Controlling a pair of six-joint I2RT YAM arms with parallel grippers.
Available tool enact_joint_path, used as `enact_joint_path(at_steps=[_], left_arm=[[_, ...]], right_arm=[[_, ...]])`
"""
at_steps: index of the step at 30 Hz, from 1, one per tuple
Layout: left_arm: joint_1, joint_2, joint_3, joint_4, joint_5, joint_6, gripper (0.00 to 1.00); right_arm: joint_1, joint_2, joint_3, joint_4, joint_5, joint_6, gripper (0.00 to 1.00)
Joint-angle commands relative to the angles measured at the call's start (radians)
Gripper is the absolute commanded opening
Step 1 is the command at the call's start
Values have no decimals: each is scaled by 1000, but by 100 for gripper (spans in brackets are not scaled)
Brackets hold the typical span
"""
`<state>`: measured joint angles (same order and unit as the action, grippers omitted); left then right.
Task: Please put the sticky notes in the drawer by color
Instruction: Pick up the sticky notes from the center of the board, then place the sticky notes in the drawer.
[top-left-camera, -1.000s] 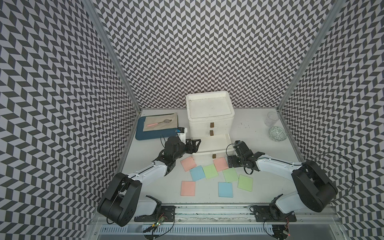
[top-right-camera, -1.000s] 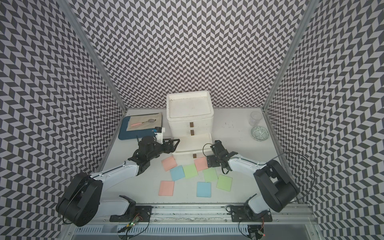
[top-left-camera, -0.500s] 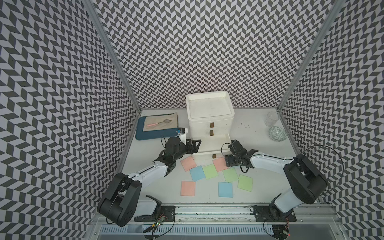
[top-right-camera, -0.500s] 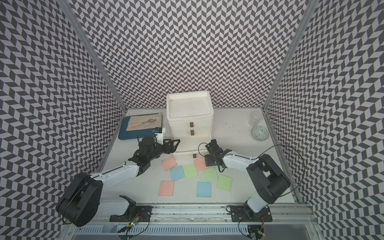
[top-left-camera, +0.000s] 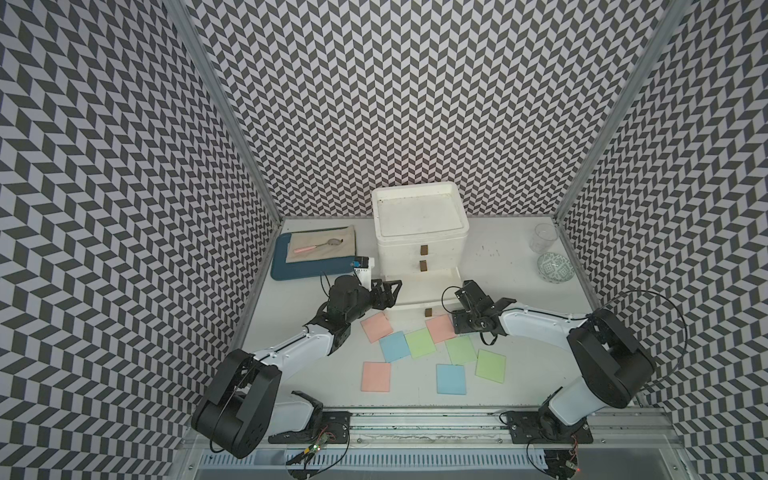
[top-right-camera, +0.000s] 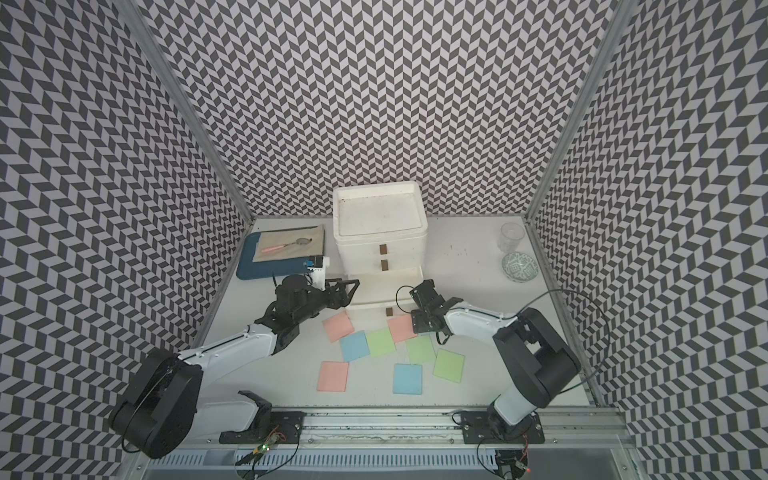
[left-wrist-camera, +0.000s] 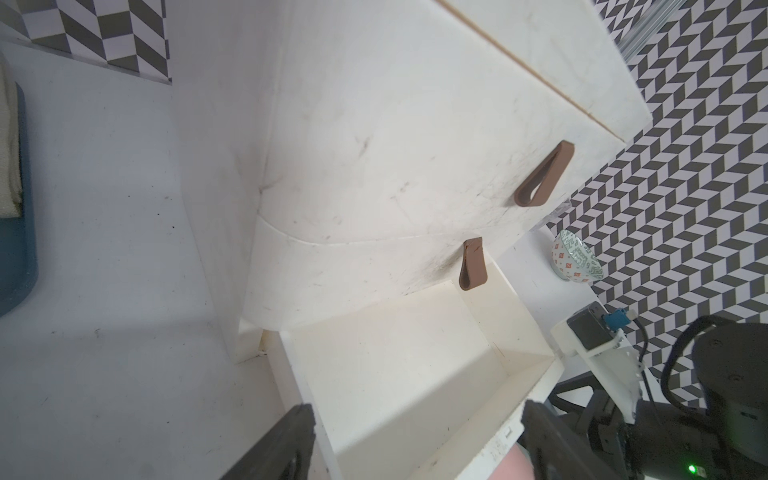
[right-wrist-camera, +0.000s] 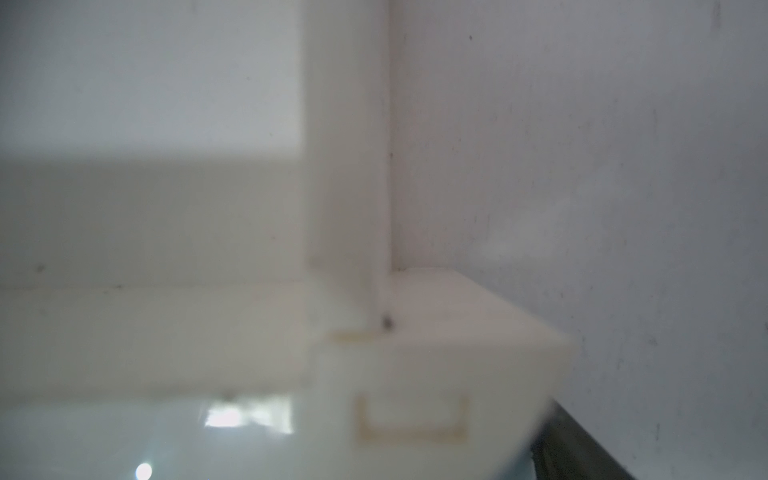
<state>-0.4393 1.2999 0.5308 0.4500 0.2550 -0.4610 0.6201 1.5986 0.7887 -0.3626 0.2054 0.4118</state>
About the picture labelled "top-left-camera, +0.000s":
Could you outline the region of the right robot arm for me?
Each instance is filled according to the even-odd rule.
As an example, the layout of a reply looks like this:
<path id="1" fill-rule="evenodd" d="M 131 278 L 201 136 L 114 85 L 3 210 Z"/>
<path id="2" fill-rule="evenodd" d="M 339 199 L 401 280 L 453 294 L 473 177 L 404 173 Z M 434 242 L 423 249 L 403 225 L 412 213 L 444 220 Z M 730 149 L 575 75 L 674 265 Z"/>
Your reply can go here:
<path id="1" fill-rule="evenodd" d="M 455 297 L 461 307 L 450 316 L 457 334 L 529 338 L 572 354 L 580 376 L 540 406 L 531 422 L 538 438 L 567 439 L 593 413 L 627 407 L 656 372 L 649 351 L 607 308 L 581 316 L 537 310 L 510 298 L 494 301 L 473 280 Z"/>

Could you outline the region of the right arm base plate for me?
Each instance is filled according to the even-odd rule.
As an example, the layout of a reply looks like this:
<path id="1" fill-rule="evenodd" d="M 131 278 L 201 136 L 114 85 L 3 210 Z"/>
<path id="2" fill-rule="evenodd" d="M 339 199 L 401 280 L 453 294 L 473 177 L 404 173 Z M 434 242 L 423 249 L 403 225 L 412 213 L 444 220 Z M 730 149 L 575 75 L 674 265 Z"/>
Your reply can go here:
<path id="1" fill-rule="evenodd" d="M 547 444 L 588 445 L 594 442 L 586 419 L 568 426 L 553 415 L 520 410 L 503 412 L 500 418 L 514 444 L 523 445 L 529 441 L 539 441 Z"/>

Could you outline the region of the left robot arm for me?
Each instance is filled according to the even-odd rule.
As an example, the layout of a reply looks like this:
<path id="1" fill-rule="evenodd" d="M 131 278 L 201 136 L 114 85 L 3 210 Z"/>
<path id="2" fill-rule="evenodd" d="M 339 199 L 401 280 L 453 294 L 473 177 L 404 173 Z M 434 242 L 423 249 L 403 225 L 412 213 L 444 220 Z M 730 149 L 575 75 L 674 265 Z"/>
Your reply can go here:
<path id="1" fill-rule="evenodd" d="M 241 459 L 267 435 L 280 383 L 337 351 L 353 322 L 368 311 L 396 305 L 403 282 L 373 279 L 365 286 L 342 275 L 298 334 L 269 349 L 236 349 L 224 358 L 192 415 L 192 428 L 221 450 Z"/>

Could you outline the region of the white bottom drawer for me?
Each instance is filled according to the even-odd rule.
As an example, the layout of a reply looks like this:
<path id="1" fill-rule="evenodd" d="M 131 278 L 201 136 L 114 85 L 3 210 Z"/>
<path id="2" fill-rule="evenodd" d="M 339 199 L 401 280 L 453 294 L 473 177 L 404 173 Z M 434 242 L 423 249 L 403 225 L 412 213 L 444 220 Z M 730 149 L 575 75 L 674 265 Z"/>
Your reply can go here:
<path id="1" fill-rule="evenodd" d="M 390 319 L 425 319 L 427 310 L 439 316 L 446 313 L 445 308 L 460 307 L 454 294 L 462 284 L 457 267 L 398 275 L 393 280 L 401 280 L 402 287 L 395 306 L 385 311 Z"/>

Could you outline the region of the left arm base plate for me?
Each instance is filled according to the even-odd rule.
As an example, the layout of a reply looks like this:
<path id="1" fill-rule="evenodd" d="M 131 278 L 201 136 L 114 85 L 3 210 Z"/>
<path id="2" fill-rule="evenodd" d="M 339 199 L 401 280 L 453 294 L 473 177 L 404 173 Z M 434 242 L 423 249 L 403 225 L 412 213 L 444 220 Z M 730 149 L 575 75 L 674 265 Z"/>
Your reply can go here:
<path id="1" fill-rule="evenodd" d="M 351 413 L 349 411 L 322 411 L 313 414 L 307 426 L 300 431 L 285 431 L 268 436 L 270 444 L 307 446 L 315 443 L 323 434 L 329 434 L 328 444 L 345 444 L 350 437 Z"/>

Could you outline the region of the blue sticky note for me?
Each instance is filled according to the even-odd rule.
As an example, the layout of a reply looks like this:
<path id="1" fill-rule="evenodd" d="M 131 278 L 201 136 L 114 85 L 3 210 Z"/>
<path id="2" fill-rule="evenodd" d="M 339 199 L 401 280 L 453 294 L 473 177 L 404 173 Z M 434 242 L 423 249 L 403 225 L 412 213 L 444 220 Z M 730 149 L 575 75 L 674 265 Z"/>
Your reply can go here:
<path id="1" fill-rule="evenodd" d="M 466 395 L 466 374 L 462 365 L 436 366 L 436 389 L 441 395 Z"/>
<path id="2" fill-rule="evenodd" d="M 402 331 L 381 338 L 379 345 L 386 363 L 393 363 L 410 356 L 410 348 Z"/>

